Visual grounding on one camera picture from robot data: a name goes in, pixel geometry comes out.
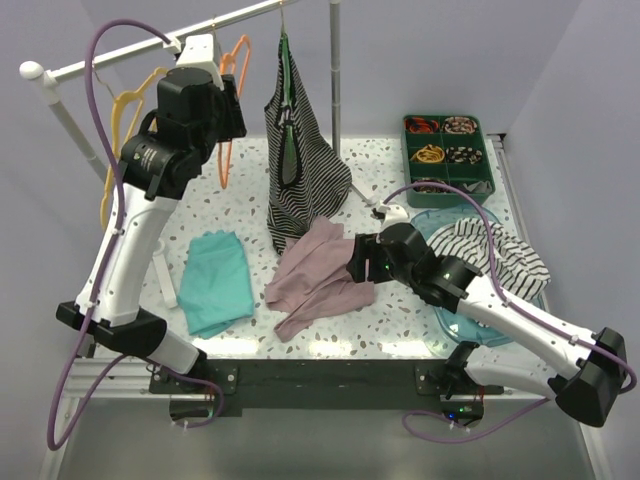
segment green tray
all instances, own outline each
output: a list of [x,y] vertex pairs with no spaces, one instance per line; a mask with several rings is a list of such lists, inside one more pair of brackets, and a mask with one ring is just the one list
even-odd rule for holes
[[[455,133],[410,133],[405,130],[405,119],[407,117],[421,117],[426,120],[436,120],[442,127],[444,120],[451,116],[464,116],[473,119],[478,125],[478,129],[473,134]],[[446,151],[449,147],[472,147],[482,151],[482,161],[474,165],[455,163],[425,164],[412,162],[409,159],[415,152],[426,145],[437,145]],[[489,157],[484,143],[484,136],[480,122],[471,115],[407,115],[402,119],[402,157],[404,163],[404,181],[406,185],[421,178],[433,178],[445,182],[447,185],[457,187],[464,183],[474,183],[478,181],[488,181],[491,185],[491,192],[470,194],[479,204],[483,204],[491,193],[495,192],[495,183]],[[407,190],[407,202],[412,207],[417,208],[449,208],[460,205],[466,201],[455,193],[425,193],[417,192],[413,189]]]

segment teal cloth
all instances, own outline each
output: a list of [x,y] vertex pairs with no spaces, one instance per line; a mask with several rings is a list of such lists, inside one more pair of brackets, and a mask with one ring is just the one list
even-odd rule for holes
[[253,315],[249,266],[234,233],[206,232],[191,240],[178,304],[190,335],[211,338]]

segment yellow hanger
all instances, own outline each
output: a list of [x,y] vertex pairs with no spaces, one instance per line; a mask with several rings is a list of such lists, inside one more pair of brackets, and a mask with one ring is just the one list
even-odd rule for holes
[[[227,67],[231,67],[231,74],[235,75],[236,73],[236,57],[238,56],[238,52],[242,48],[243,45],[247,46],[247,54],[244,57],[244,65],[242,66],[242,73],[240,74],[240,80],[238,81],[238,97],[242,95],[242,89],[244,87],[244,79],[247,73],[247,67],[249,66],[249,59],[251,58],[251,40],[248,36],[243,35],[240,37],[240,40],[236,44],[235,48],[231,53],[225,53],[220,60],[220,75],[225,74]],[[218,144],[218,176],[220,177],[220,186],[225,189],[229,184],[229,170],[231,168],[231,147],[232,142],[229,143],[229,148],[227,149],[227,158],[224,165],[222,167],[222,143]]]
[[[142,82],[142,85],[137,90],[131,91],[126,90],[118,95],[113,101],[113,108],[111,109],[111,149],[113,151],[113,156],[116,157],[116,160],[120,160],[120,120],[122,119],[122,113],[124,109],[131,102],[138,101],[138,106],[136,107],[135,115],[133,116],[133,120],[129,124],[129,128],[127,130],[127,135],[124,138],[123,144],[131,138],[133,135],[133,131],[138,123],[138,118],[140,117],[140,113],[142,112],[142,107],[144,106],[144,94],[146,90],[153,84],[153,82],[161,75],[166,75],[169,70],[164,67],[156,68],[149,77]],[[155,121],[152,124],[151,128],[155,128]],[[100,203],[100,224],[102,225],[102,229],[107,229],[107,224],[109,222],[109,198],[111,196],[111,191],[113,190],[113,170],[109,167],[109,171],[107,172],[107,180],[104,183],[104,195],[102,197],[102,202]]]

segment table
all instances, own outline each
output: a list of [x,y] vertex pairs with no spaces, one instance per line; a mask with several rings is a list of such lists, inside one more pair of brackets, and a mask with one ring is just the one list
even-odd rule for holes
[[[496,191],[485,207],[515,234],[516,224],[502,173],[489,140],[487,152]],[[343,139],[342,157],[353,175],[380,193],[381,198],[404,184],[399,138]],[[433,307],[425,305],[397,282],[377,285],[376,301],[369,307],[316,320],[288,343],[277,338],[273,328],[286,313],[267,309],[263,294],[278,259],[266,227],[267,172],[266,138],[235,141],[228,188],[220,188],[216,162],[205,164],[203,174],[189,184],[183,201],[162,233],[168,248],[170,273],[178,290],[190,240],[206,231],[234,231],[244,244],[249,263],[256,307],[254,317],[239,320],[226,332],[208,340],[190,337],[182,310],[164,306],[153,267],[145,278],[142,307],[166,319],[171,330],[189,339],[209,358],[373,360],[448,357],[456,344],[441,330]],[[404,195],[397,197],[397,201],[407,207],[412,216],[421,211],[408,207]],[[332,221],[344,223],[347,237],[376,232],[380,228],[379,220],[371,216],[370,207],[354,192],[349,194],[342,210]],[[524,352],[517,344],[500,348]],[[101,346],[95,351],[96,358],[115,355]]]

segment striped cloth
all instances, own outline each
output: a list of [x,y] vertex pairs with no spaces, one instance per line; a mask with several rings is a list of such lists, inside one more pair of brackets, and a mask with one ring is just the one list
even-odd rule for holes
[[[502,287],[531,300],[549,284],[551,275],[538,254],[527,243],[490,222],[496,254],[496,271]],[[462,218],[431,235],[427,244],[436,255],[454,256],[489,275],[489,245],[480,218]]]
[[265,119],[270,184],[267,227],[281,255],[286,238],[299,239],[316,217],[338,212],[349,193],[351,171],[320,135],[285,33],[278,56],[276,91],[265,107]]

